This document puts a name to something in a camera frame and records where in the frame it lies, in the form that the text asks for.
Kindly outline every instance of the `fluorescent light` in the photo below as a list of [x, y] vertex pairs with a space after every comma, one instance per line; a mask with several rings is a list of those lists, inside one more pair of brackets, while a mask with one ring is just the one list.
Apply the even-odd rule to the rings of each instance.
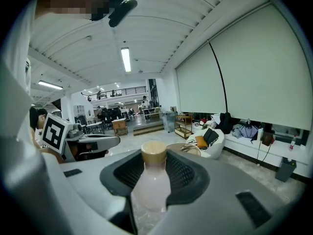
[[57, 90], [62, 90], [63, 89], [63, 87], [61, 87], [61, 86], [58, 86], [58, 85], [55, 85], [55, 84], [50, 84], [50, 83], [47, 83], [47, 82], [44, 82], [44, 81], [39, 81], [38, 84], [43, 85], [43, 86], [47, 86], [47, 87], [50, 87], [50, 88], [54, 88], [54, 89], [57, 89]]
[[121, 52], [122, 52], [122, 58], [124, 62], [125, 71], [130, 72], [132, 69], [131, 69], [131, 60], [129, 58], [129, 48], [122, 48]]

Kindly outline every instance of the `white chair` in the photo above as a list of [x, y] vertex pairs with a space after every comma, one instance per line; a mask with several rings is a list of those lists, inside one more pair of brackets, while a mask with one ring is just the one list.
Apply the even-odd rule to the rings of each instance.
[[[207, 148], [206, 150], [202, 150], [201, 156], [207, 157], [210, 159], [217, 159], [220, 156], [222, 149], [225, 145], [225, 135], [220, 129], [212, 129], [212, 130], [215, 131], [219, 135], [219, 138], [212, 144], [211, 147]], [[191, 140], [196, 141], [196, 137], [204, 136], [206, 131], [207, 129], [199, 130], [195, 134], [190, 135], [189, 138], [187, 139], [187, 142]]]

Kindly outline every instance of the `roller blind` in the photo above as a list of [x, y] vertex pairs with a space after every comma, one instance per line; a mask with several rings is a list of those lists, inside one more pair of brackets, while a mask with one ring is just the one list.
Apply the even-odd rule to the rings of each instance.
[[211, 45], [232, 117], [311, 129], [308, 65], [297, 37], [274, 6], [239, 21]]
[[225, 112], [220, 72], [209, 44], [177, 69], [183, 112]]

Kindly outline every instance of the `wooden step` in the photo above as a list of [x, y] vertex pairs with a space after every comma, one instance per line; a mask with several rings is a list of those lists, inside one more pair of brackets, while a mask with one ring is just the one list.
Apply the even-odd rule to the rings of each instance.
[[144, 134], [147, 134], [147, 133], [161, 131], [161, 130], [164, 130], [163, 124], [162, 124], [162, 126], [150, 127], [150, 128], [145, 128], [145, 129], [142, 129], [142, 130], [139, 130], [139, 131], [134, 131], [134, 136], [144, 135]]
[[163, 122], [161, 123], [149, 123], [149, 124], [145, 124], [145, 125], [142, 125], [142, 126], [138, 126], [138, 127], [135, 127], [133, 132], [138, 132], [138, 131], [142, 131], [142, 130], [146, 130], [146, 129], [150, 129], [150, 128], [155, 128], [155, 127], [163, 127]]

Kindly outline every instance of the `railing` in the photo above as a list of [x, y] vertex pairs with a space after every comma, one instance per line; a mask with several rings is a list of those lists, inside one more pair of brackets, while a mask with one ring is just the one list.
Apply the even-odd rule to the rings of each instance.
[[[90, 101], [96, 101], [96, 100], [102, 100], [104, 98], [114, 98], [119, 96], [125, 96], [125, 95], [132, 95], [137, 93], [145, 93], [146, 86], [141, 87], [133, 87], [133, 88], [126, 88], [126, 89], [120, 89], [120, 90], [113, 90], [110, 92], [101, 92], [100, 94], [91, 94], [89, 95]], [[83, 94], [83, 96], [88, 100], [88, 95]]]

